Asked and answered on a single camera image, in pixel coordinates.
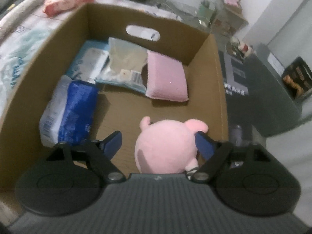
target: pig plush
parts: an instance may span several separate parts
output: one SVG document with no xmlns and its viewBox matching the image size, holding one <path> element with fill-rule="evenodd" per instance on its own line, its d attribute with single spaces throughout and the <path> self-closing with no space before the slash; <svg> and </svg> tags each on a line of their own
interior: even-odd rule
<svg viewBox="0 0 312 234">
<path fill-rule="evenodd" d="M 198 167 L 195 134 L 208 131 L 204 122 L 150 122 L 147 116 L 141 120 L 141 133 L 135 144 L 135 163 L 141 173 L 182 173 Z"/>
</svg>

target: plastic bag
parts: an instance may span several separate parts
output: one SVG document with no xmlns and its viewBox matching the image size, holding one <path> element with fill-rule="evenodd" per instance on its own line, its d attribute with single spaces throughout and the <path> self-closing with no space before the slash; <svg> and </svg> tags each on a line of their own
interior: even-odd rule
<svg viewBox="0 0 312 234">
<path fill-rule="evenodd" d="M 58 82 L 52 99 L 48 103 L 39 122 L 39 131 L 43 146 L 53 147 L 58 143 L 60 124 L 63 119 L 68 87 L 72 80 L 64 75 Z"/>
<path fill-rule="evenodd" d="M 147 64 L 147 49 L 115 38 L 109 38 L 109 46 L 110 61 L 96 82 L 122 86 L 145 94 L 141 72 Z"/>
<path fill-rule="evenodd" d="M 30 30 L 19 36 L 12 45 L 11 50 L 2 57 L 0 67 L 0 116 L 23 70 L 50 33 L 51 29 L 46 28 Z"/>
</svg>

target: food package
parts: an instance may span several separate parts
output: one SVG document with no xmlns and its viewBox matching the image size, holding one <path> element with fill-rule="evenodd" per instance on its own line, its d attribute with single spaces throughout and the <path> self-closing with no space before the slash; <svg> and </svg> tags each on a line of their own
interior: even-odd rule
<svg viewBox="0 0 312 234">
<path fill-rule="evenodd" d="M 97 83 L 126 87 L 145 94 L 142 70 L 147 64 L 147 49 L 110 37 L 109 62 L 96 78 Z"/>
<path fill-rule="evenodd" d="M 83 3 L 94 2 L 94 0 L 45 0 L 43 12 L 52 17 L 62 11 L 68 11 Z"/>
<path fill-rule="evenodd" d="M 304 100 L 312 93 L 312 71 L 299 56 L 283 72 L 283 82 L 294 99 Z"/>
</svg>

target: box handle hole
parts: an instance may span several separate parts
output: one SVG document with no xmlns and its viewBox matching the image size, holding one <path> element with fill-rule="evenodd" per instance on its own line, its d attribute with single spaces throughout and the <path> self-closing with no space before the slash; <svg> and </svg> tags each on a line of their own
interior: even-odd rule
<svg viewBox="0 0 312 234">
<path fill-rule="evenodd" d="M 159 32 L 151 28 L 129 25 L 126 27 L 126 31 L 131 36 L 145 40 L 158 41 L 160 39 Z"/>
</svg>

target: screw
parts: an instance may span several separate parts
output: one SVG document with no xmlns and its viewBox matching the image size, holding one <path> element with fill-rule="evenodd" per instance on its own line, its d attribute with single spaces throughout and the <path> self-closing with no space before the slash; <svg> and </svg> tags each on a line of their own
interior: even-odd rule
<svg viewBox="0 0 312 234">
<path fill-rule="evenodd" d="M 206 181 L 208 178 L 209 178 L 209 175 L 207 173 L 195 173 L 194 174 L 194 178 L 197 180 L 197 181 Z"/>
<path fill-rule="evenodd" d="M 114 172 L 114 173 L 110 173 L 108 174 L 108 179 L 112 180 L 112 181 L 118 181 L 118 180 L 121 180 L 124 175 L 122 175 L 121 173 L 118 173 L 118 172 Z"/>
</svg>

